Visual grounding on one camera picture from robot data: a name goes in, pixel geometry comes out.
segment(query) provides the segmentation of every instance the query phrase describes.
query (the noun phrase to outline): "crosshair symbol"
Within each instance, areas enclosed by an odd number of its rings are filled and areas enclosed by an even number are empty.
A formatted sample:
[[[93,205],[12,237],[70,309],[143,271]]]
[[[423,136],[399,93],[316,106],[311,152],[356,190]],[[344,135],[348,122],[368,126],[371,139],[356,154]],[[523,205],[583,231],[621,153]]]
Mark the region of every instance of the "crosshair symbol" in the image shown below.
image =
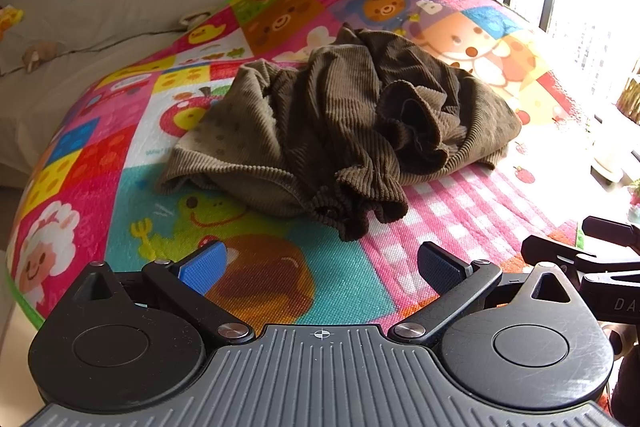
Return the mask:
[[[318,330],[311,333],[316,339],[320,339],[321,341],[326,339],[329,335],[333,333],[329,333],[327,330]]]

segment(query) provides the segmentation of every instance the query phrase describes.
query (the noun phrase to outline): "pink gingham pattern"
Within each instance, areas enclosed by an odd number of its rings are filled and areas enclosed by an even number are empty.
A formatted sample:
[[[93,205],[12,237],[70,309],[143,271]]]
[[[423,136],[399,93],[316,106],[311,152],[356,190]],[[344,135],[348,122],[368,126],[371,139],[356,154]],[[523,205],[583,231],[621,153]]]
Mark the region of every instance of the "pink gingham pattern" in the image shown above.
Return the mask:
[[[405,192],[411,207],[406,216],[388,225],[372,217],[360,242],[398,308],[397,314],[381,317],[389,324],[437,296],[417,270],[424,241],[466,261],[489,259],[506,267],[519,255],[524,238],[555,229],[497,170],[470,166]]]

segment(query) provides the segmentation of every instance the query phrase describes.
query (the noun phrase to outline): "cartoon sheep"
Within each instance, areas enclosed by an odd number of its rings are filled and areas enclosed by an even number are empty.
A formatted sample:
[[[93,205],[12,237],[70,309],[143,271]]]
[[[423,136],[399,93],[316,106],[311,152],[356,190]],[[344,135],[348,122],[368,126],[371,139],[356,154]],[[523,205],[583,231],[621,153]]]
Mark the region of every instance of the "cartoon sheep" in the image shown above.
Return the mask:
[[[54,201],[31,225],[20,248],[18,289],[35,308],[44,301],[42,282],[65,271],[75,254],[74,229],[80,214],[68,203]]]

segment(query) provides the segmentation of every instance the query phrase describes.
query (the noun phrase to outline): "colorful mat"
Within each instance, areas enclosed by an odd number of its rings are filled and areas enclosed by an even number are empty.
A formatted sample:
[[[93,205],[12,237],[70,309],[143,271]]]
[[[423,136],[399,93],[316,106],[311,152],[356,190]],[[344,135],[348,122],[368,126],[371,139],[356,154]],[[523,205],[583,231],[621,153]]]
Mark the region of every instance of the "colorful mat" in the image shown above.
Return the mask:
[[[154,192],[175,141],[224,96],[241,63],[303,62],[344,21],[404,35],[508,100],[524,127],[497,171],[471,166],[407,187],[404,219],[372,219],[355,243],[222,193]],[[100,80],[66,115],[16,217],[8,269],[17,298],[39,324],[89,261],[139,270],[219,239],[226,270],[207,297],[257,330],[268,322],[386,326],[436,297],[416,269],[423,241],[520,269],[529,233],[572,241],[580,216],[568,180],[577,178],[584,132],[545,41],[493,0],[230,0],[168,49]]]

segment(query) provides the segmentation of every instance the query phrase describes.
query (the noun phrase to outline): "silver bolt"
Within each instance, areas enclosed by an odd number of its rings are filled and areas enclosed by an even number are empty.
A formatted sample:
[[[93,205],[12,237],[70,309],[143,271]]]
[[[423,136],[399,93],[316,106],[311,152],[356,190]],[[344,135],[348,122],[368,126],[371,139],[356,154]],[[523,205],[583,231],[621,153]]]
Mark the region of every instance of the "silver bolt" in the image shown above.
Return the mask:
[[[218,328],[218,334],[226,339],[242,339],[249,334],[249,328],[237,322],[228,322]]]
[[[403,322],[394,326],[394,333],[403,339],[417,339],[426,332],[423,325],[415,322]]]

